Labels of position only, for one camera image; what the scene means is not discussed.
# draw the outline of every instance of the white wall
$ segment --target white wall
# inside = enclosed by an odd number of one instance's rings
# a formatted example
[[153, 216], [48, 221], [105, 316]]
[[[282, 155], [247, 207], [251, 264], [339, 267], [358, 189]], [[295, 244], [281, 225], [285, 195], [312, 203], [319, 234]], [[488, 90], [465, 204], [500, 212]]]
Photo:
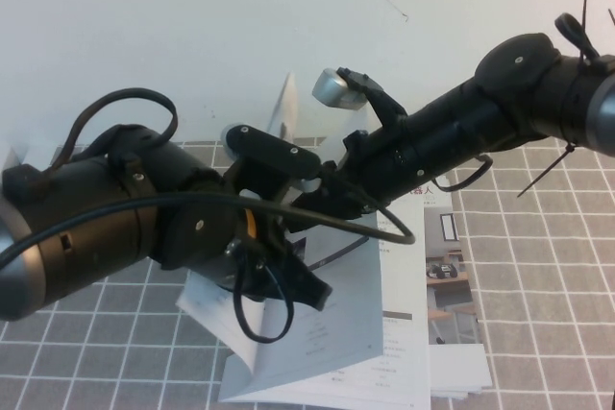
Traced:
[[[287, 71], [301, 93], [300, 133], [326, 134], [341, 114], [310, 97], [325, 67], [367, 72], [409, 110], [469, 77], [501, 40], [547, 32], [581, 0], [0, 0], [0, 134], [60, 141], [106, 92], [142, 85], [181, 114], [178, 139], [212, 139], [227, 124], [259, 124]], [[607, 7], [590, 0], [589, 32], [615, 52]], [[572, 53], [569, 46], [563, 50]], [[130, 102], [86, 131], [166, 114]]]

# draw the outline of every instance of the robotic arm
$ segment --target robotic arm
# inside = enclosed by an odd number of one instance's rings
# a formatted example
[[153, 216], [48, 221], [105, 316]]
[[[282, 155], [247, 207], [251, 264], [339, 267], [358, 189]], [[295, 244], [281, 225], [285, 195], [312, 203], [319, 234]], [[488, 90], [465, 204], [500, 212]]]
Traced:
[[[344, 139], [339, 165], [321, 165], [314, 153], [240, 125], [225, 133], [236, 162], [221, 177], [169, 141], [177, 114], [163, 95], [138, 88], [107, 95], [78, 118], [49, 169], [3, 172], [0, 320], [28, 316], [149, 256], [164, 270], [186, 267], [227, 289], [246, 335], [276, 341], [290, 328], [294, 302], [322, 309], [332, 290], [294, 254], [287, 230], [325, 225], [410, 244], [412, 233], [385, 206], [428, 181], [437, 185], [438, 176], [471, 158], [481, 168], [442, 189], [484, 174], [488, 153], [547, 136], [565, 140], [567, 153], [582, 146], [615, 156], [615, 57], [599, 56], [571, 15], [556, 25], [580, 58], [561, 56], [542, 34], [514, 37], [491, 51], [473, 78], [411, 115], [367, 75], [326, 70], [317, 99], [333, 107], [369, 102], [381, 120], [377, 131]], [[165, 106], [171, 125], [163, 134], [116, 126], [72, 156], [87, 120], [126, 98]], [[315, 184], [292, 206], [281, 205], [291, 186]], [[403, 235], [344, 221], [376, 209]], [[285, 302], [279, 336], [250, 329], [242, 296]]]

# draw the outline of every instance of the black cable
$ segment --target black cable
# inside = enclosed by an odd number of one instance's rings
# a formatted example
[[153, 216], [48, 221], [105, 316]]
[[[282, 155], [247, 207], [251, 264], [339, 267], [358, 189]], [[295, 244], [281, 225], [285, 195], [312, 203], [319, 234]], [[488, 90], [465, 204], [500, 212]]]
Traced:
[[169, 123], [166, 130], [162, 132], [160, 136], [154, 138], [150, 142], [150, 144], [148, 144], [148, 147], [159, 146], [171, 139], [179, 125], [177, 110], [175, 109], [175, 105], [171, 100], [169, 100], [163, 94], [158, 93], [154, 90], [150, 90], [148, 88], [125, 88], [123, 90], [117, 90], [95, 101], [86, 109], [84, 109], [81, 114], [79, 114], [79, 117], [77, 117], [77, 120], [75, 120], [75, 123], [70, 129], [70, 132], [68, 133], [68, 137], [66, 138], [66, 141], [61, 148], [60, 154], [53, 161], [51, 167], [45, 170], [45, 172], [49, 175], [57, 171], [60, 167], [65, 165], [65, 163], [70, 160], [70, 156], [75, 150], [75, 144], [77, 144], [77, 139], [79, 138], [81, 131], [84, 129], [89, 119], [96, 115], [96, 113], [99, 112], [105, 106], [108, 106], [111, 103], [115, 103], [116, 101], [127, 100], [129, 98], [138, 98], [141, 100], [153, 101], [154, 103], [158, 103], [165, 109], [168, 109], [168, 111], [172, 114], [171, 122]]
[[248, 320], [246, 319], [246, 315], [243, 311], [241, 289], [243, 288], [243, 279], [246, 273], [245, 252], [237, 252], [235, 262], [237, 263], [237, 273], [235, 276], [233, 287], [233, 308], [234, 314], [237, 318], [237, 321], [239, 322], [239, 326], [241, 327], [243, 333], [252, 341], [256, 341], [263, 344], [275, 343], [276, 341], [283, 338], [286, 333], [288, 333], [288, 331], [290, 330], [290, 326], [292, 325], [292, 320], [295, 317], [295, 306], [293, 304], [293, 300], [288, 294], [288, 287], [286, 286], [282, 275], [280, 274], [280, 272], [278, 272], [278, 269], [274, 265], [270, 265], [266, 261], [262, 261], [263, 269], [267, 272], [267, 275], [269, 276], [269, 278], [271, 278], [271, 281], [276, 285], [276, 289], [280, 294], [280, 298], [282, 299], [282, 301], [284, 301], [287, 315], [282, 332], [278, 336], [267, 337], [257, 335], [250, 328]]
[[368, 237], [373, 237], [396, 244], [409, 245], [413, 244], [416, 240], [412, 232], [400, 221], [400, 219], [386, 209], [381, 210], [382, 214], [386, 213], [384, 216], [386, 216], [386, 218], [388, 218], [403, 233], [403, 235], [384, 232], [379, 229], [369, 228], [363, 225], [357, 225], [355, 223], [348, 223], [346, 221], [339, 220], [322, 213], [316, 213], [314, 211], [303, 210], [301, 208], [294, 208], [288, 205], [281, 205], [268, 201], [260, 201], [258, 199], [248, 197], [213, 192], [168, 192], [159, 194], [158, 196], [128, 199], [125, 201], [103, 205], [101, 207], [87, 210], [67, 218], [47, 229], [32, 233], [18, 242], [13, 243], [0, 253], [0, 270], [30, 247], [39, 244], [43, 240], [48, 239], [55, 234], [67, 231], [83, 223], [87, 223], [113, 213], [118, 213], [120, 211], [134, 210], [149, 206], [178, 206], [195, 202], [205, 204], [221, 204], [231, 206], [233, 208], [248, 208], [259, 213], [278, 215], [286, 219], [303, 221], [314, 226], [322, 225], [329, 228], [345, 230], [346, 232], [366, 235]]
[[341, 184], [343, 184], [346, 189], [348, 189], [353, 194], [355, 194], [357, 196], [357, 198], [360, 201], [362, 201], [365, 205], [368, 205], [370, 207], [370, 209], [374, 209], [374, 210], [379, 211], [382, 214], [382, 216], [384, 216], [386, 219], [388, 219], [388, 221], [393, 223], [395, 225], [395, 228], [399, 229], [402, 232], [403, 235], [405, 235], [406, 237], [411, 238], [412, 241], [411, 242], [407, 242], [408, 244], [411, 245], [411, 244], [413, 244], [416, 241], [416, 238], [414, 237], [414, 234], [412, 233], [412, 231], [410, 229], [407, 228], [407, 226], [402, 222], [402, 220], [400, 220], [397, 216], [395, 216], [395, 214], [393, 212], [389, 211], [388, 208], [386, 208], [383, 204], [381, 204], [376, 199], [374, 199], [372, 196], [370, 196], [365, 191], [363, 191], [363, 189], [361, 187], [356, 186], [356, 185], [352, 184], [351, 182], [344, 180], [339, 175], [336, 175], [334, 177], [334, 180], [339, 182], [339, 183], [341, 183]]

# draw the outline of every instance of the grid mat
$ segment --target grid mat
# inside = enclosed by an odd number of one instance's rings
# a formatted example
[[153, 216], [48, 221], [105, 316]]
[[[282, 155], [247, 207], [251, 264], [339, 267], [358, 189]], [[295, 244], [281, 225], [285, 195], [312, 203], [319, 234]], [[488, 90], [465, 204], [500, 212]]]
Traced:
[[[219, 172], [231, 165], [214, 142], [183, 147]], [[578, 150], [515, 199], [562, 152], [550, 139], [495, 154], [492, 171], [454, 195], [494, 387], [434, 398], [434, 410], [611, 408], [615, 159]], [[230, 351], [175, 306], [185, 277], [146, 260], [0, 323], [0, 410], [316, 410], [217, 402]]]

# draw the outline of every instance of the silver metal cap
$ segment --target silver metal cap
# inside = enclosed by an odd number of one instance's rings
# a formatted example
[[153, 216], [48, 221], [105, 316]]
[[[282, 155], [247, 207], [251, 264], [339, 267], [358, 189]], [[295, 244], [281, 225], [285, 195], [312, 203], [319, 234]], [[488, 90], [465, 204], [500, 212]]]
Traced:
[[[0, 192], [0, 252], [29, 233], [19, 211]], [[45, 289], [45, 269], [35, 246], [0, 269], [0, 320], [16, 321], [41, 309]]]
[[330, 108], [358, 110], [365, 106], [367, 98], [348, 88], [334, 69], [325, 69], [311, 91], [314, 98]]
[[594, 93], [587, 108], [585, 129], [591, 149], [615, 157], [615, 75]]

